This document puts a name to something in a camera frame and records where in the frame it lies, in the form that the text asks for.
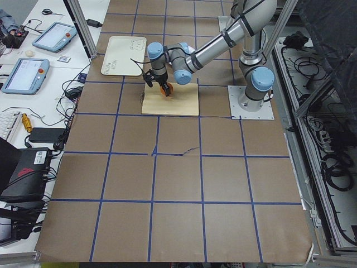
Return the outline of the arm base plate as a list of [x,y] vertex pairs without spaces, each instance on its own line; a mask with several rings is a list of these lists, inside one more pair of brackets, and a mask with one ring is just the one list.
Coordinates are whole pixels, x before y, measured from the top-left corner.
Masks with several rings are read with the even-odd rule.
[[250,100],[245,95],[246,86],[228,86],[230,114],[232,119],[274,120],[271,101],[268,94],[263,100]]

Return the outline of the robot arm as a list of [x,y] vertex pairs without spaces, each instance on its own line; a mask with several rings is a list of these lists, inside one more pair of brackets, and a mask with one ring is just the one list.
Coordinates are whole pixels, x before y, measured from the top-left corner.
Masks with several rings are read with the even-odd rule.
[[255,71],[263,67],[262,30],[273,17],[277,1],[234,1],[226,27],[201,48],[189,52],[187,43],[180,42],[163,46],[153,42],[147,46],[147,55],[151,68],[143,72],[144,81],[149,87],[156,81],[165,96],[171,94],[166,65],[171,64],[177,84],[191,82],[193,73],[202,69],[209,62],[244,41],[239,66],[247,83],[245,95],[253,101],[261,101],[269,88],[263,88],[256,78]]

